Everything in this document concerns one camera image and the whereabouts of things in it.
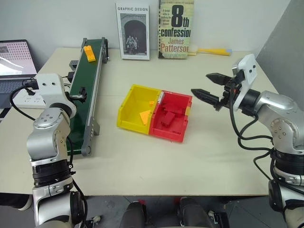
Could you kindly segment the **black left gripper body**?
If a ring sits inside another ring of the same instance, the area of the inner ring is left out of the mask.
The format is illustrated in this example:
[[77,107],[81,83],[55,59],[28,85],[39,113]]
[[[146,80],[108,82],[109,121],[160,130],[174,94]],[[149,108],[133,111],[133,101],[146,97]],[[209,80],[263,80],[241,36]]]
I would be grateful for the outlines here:
[[69,101],[82,101],[82,95],[70,95],[69,92],[65,92],[65,95]]

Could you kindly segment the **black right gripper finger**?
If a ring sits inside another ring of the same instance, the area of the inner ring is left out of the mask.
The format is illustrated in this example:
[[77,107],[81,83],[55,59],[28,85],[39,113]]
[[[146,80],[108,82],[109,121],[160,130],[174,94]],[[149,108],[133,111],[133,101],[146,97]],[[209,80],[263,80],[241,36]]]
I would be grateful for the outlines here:
[[219,98],[217,96],[212,95],[210,92],[203,89],[191,89],[191,92],[196,98],[212,106],[219,103]]
[[226,85],[230,80],[229,76],[220,73],[209,73],[206,74],[206,77],[217,85]]

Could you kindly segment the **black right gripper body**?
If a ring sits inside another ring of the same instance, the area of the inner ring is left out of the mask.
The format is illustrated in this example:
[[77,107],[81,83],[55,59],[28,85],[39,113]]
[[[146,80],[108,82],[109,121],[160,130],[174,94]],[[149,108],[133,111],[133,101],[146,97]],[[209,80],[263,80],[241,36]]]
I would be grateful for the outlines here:
[[244,71],[240,70],[234,77],[230,77],[228,83],[224,86],[223,97],[215,106],[216,111],[220,111],[222,107],[230,108],[230,100],[235,96],[235,89],[245,80]]

